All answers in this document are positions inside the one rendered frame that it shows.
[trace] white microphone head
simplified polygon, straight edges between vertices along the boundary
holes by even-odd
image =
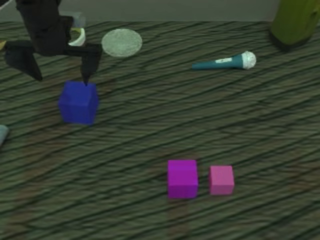
[[[256,65],[257,58],[253,52],[245,51],[244,53],[241,54],[241,56],[242,56],[244,69],[247,69],[247,70],[252,69]]]

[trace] microphone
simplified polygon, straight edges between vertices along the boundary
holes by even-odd
[[[251,51],[234,55],[232,57],[222,58],[214,61],[204,61],[192,64],[194,70],[208,69],[251,69],[256,65],[256,55]]]

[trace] teal object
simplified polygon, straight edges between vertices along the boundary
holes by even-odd
[[[205,61],[192,64],[194,70],[209,69],[243,69],[244,60],[242,54],[238,54],[228,58],[222,58],[214,61]]]

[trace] block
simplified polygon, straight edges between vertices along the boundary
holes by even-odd
[[[81,81],[67,81],[58,101],[63,121],[73,124],[93,124],[98,105],[96,85]]]
[[[231,195],[235,187],[232,166],[210,166],[209,186],[211,195]]]
[[[169,160],[167,191],[171,199],[192,199],[198,193],[198,170],[195,160]]]
[[[0,125],[0,147],[5,142],[8,134],[9,134],[9,128],[5,125]]]

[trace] magenta cube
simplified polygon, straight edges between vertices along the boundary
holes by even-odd
[[[167,190],[171,199],[192,199],[198,193],[198,171],[195,160],[169,160]]]
[[[231,195],[235,187],[232,166],[210,166],[209,186],[211,195]]]

